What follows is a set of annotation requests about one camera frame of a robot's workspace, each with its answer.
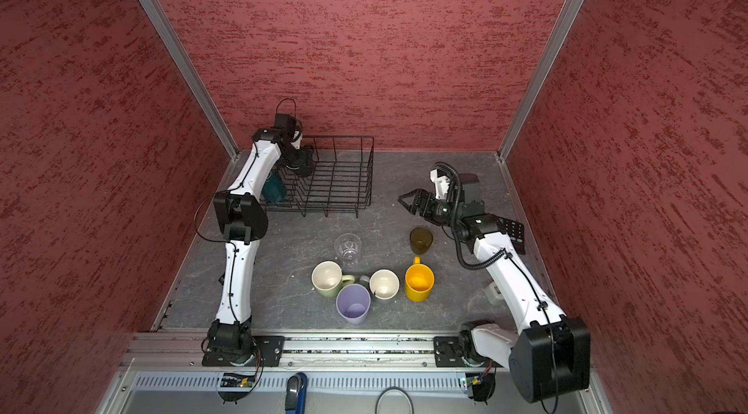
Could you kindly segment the clear plastic cup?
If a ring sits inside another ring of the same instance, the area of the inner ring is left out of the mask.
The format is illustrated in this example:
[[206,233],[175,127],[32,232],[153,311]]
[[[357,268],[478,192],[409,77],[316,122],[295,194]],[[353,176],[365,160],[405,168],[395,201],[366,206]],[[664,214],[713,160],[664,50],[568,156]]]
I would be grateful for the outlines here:
[[356,261],[362,254],[362,240],[353,233],[339,236],[334,243],[336,257],[345,263]]

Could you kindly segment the blue handled tool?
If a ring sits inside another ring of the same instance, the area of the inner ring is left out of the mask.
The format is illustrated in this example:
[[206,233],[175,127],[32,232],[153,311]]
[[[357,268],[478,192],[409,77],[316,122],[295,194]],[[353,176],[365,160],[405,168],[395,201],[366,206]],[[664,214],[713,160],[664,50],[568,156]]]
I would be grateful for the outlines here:
[[284,411],[286,414],[304,414],[308,390],[308,377],[303,372],[291,375],[286,381]]

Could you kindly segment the teal mug white inside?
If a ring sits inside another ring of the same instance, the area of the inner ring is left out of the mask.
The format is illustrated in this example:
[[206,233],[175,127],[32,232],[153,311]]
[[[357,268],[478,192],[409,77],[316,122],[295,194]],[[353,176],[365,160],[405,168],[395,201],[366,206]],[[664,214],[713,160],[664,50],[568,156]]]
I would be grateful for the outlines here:
[[288,191],[278,173],[272,173],[268,176],[262,188],[262,196],[268,204],[282,203]]

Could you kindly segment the light green mug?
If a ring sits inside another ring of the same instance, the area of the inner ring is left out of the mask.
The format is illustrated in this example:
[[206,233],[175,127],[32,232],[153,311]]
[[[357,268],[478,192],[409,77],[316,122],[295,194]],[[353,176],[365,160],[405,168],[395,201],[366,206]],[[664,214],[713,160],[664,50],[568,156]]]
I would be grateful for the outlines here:
[[335,261],[319,263],[312,273],[314,288],[324,297],[336,298],[344,287],[356,283],[356,277],[346,275]]

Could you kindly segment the yellow mug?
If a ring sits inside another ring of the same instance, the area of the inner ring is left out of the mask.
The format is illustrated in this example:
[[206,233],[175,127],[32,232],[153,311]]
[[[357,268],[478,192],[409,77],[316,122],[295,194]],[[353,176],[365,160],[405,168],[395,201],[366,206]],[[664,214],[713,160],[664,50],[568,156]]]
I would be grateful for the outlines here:
[[432,269],[422,262],[420,256],[415,256],[413,264],[405,273],[407,298],[416,303],[426,301],[434,288],[435,282],[436,277],[434,277]]

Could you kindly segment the lavender cup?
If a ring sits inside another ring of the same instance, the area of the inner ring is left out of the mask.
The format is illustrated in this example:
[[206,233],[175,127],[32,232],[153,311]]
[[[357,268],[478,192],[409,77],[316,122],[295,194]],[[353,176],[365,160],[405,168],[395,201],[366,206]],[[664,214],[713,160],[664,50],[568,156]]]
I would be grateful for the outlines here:
[[336,297],[338,314],[353,326],[360,326],[365,322],[370,307],[371,294],[363,285],[348,285]]

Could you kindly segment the left corner aluminium profile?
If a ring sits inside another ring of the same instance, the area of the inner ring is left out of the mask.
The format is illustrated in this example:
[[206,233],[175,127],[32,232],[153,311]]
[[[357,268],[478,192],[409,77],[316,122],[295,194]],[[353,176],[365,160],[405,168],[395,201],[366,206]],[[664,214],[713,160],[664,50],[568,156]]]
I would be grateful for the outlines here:
[[232,136],[223,117],[220,115],[205,83],[202,81],[194,63],[192,63],[186,49],[178,38],[175,28],[169,21],[159,0],[138,0],[138,2],[160,36],[171,59],[177,66],[190,92],[198,102],[208,123],[210,123],[210,127],[212,127],[229,157],[232,160],[238,158],[241,149]]

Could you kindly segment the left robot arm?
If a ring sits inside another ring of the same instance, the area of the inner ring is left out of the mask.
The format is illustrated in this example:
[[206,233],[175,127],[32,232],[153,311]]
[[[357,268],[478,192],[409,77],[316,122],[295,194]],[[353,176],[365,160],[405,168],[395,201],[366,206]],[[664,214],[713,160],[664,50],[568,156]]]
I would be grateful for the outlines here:
[[301,145],[303,129],[292,115],[278,113],[274,125],[252,137],[249,158],[231,185],[213,194],[219,240],[226,250],[222,295],[204,345],[204,366],[245,366],[259,362],[251,335],[251,282],[260,241],[269,221],[261,205],[262,189],[274,168],[296,176],[313,174],[313,147]]

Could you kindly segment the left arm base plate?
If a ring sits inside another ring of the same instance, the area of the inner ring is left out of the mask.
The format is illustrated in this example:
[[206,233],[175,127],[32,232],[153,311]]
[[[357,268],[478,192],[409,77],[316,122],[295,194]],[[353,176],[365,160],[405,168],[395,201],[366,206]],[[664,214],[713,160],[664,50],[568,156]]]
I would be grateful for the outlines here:
[[277,367],[286,338],[279,335],[256,336],[251,340],[219,342],[207,337],[202,345],[204,367]]

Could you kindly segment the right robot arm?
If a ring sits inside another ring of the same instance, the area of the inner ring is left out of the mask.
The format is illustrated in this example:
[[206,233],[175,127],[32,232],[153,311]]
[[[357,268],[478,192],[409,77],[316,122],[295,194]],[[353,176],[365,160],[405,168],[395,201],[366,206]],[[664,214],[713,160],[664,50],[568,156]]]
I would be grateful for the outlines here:
[[587,389],[590,331],[582,319],[567,316],[525,266],[523,225],[487,213],[476,174],[438,162],[430,179],[433,192],[418,188],[399,196],[399,203],[450,231],[460,265],[489,273],[515,324],[463,324],[458,355],[470,365],[492,361],[506,368],[529,403]]

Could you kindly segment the corner aluminium profile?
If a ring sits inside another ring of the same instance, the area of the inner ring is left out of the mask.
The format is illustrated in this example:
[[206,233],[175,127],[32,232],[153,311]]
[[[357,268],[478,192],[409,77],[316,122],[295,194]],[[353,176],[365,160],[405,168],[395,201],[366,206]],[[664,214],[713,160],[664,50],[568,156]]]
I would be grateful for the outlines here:
[[564,46],[569,32],[574,26],[574,22],[584,5],[585,0],[564,0],[562,8],[557,16],[555,24],[549,35],[549,39],[543,48],[543,53],[539,63],[534,70],[528,83],[525,94],[516,110],[512,123],[508,128],[501,147],[498,151],[498,159],[501,163],[506,163],[510,158],[510,153],[519,138],[521,130],[527,121],[535,102],[545,85],[553,65]]
[[223,117],[220,115],[205,83],[202,81],[194,63],[192,63],[186,49],[178,38],[175,28],[169,21],[159,0],[138,0],[138,2],[160,36],[171,59],[177,66],[190,92],[198,102],[208,123],[210,123],[210,127],[212,127],[229,157],[232,160],[238,158],[241,149],[232,136]]

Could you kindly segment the grey mug cream inside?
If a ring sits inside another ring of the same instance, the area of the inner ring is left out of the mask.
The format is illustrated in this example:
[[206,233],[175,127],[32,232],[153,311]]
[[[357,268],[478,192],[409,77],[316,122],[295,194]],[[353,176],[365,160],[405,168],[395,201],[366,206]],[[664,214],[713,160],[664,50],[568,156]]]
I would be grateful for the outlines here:
[[367,288],[379,302],[391,302],[399,293],[400,283],[397,274],[389,269],[380,269],[370,276],[361,275],[360,284]]

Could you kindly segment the black calculator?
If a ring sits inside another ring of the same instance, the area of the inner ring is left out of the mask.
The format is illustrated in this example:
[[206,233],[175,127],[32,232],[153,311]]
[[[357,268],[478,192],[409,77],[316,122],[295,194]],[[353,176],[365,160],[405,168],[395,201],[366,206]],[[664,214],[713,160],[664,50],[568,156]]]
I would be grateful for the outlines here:
[[524,225],[521,222],[504,217],[499,217],[498,221],[502,226],[504,233],[506,233],[510,237],[510,242],[512,242],[514,250],[519,255],[525,255],[526,248]]

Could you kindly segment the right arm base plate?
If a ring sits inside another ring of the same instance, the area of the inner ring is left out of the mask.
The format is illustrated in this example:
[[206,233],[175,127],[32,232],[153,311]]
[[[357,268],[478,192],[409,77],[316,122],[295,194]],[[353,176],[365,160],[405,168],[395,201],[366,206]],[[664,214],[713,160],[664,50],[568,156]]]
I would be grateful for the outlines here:
[[504,367],[517,337],[494,333],[479,333],[477,336],[436,336],[434,338],[434,359],[436,366],[488,368]]

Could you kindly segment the right corner aluminium profile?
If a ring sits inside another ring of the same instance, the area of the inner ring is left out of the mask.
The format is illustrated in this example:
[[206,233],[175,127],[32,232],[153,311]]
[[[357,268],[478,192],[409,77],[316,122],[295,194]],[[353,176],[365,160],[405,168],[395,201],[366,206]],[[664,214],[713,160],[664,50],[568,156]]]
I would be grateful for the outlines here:
[[498,151],[498,159],[501,163],[506,163],[510,158],[510,153],[519,138],[521,130],[527,121],[535,102],[545,85],[553,65],[564,46],[569,32],[574,26],[574,22],[584,5],[585,0],[564,0],[562,8],[557,16],[555,24],[549,35],[549,39],[543,48],[543,53],[539,63],[534,70],[528,83],[525,94],[516,110],[512,123],[508,128],[501,147]]

